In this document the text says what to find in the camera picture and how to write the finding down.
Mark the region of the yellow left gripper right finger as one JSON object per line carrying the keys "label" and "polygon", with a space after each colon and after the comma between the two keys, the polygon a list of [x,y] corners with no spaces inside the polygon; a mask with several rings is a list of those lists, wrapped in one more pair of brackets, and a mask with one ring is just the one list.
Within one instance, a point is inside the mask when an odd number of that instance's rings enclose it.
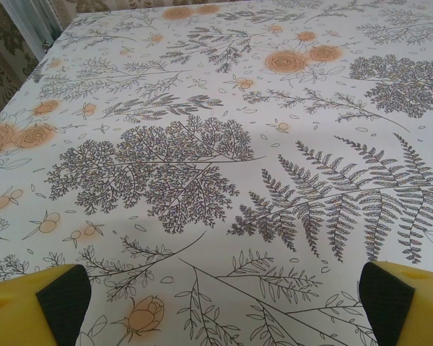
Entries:
{"label": "yellow left gripper right finger", "polygon": [[359,298],[379,346],[433,346],[433,272],[368,262]]}

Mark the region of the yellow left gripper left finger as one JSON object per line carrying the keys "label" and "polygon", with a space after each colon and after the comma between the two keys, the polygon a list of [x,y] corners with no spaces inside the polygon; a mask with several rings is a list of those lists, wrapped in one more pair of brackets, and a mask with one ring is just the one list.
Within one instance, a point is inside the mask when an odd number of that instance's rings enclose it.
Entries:
{"label": "yellow left gripper left finger", "polygon": [[0,346],[75,346],[90,302],[82,265],[0,283]]}

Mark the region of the floral print tablecloth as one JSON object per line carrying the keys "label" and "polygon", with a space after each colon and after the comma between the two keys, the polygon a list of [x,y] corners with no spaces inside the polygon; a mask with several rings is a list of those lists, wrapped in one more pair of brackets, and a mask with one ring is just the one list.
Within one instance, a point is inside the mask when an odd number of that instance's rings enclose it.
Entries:
{"label": "floral print tablecloth", "polygon": [[76,346],[380,346],[364,264],[433,271],[433,0],[58,5],[0,283],[85,267]]}

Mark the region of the aluminium frame post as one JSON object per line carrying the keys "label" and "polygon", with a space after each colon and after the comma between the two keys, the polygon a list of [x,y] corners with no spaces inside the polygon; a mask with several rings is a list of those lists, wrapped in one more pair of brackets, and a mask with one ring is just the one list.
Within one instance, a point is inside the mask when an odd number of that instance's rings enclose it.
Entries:
{"label": "aluminium frame post", "polygon": [[0,0],[35,57],[41,61],[63,27],[50,0]]}

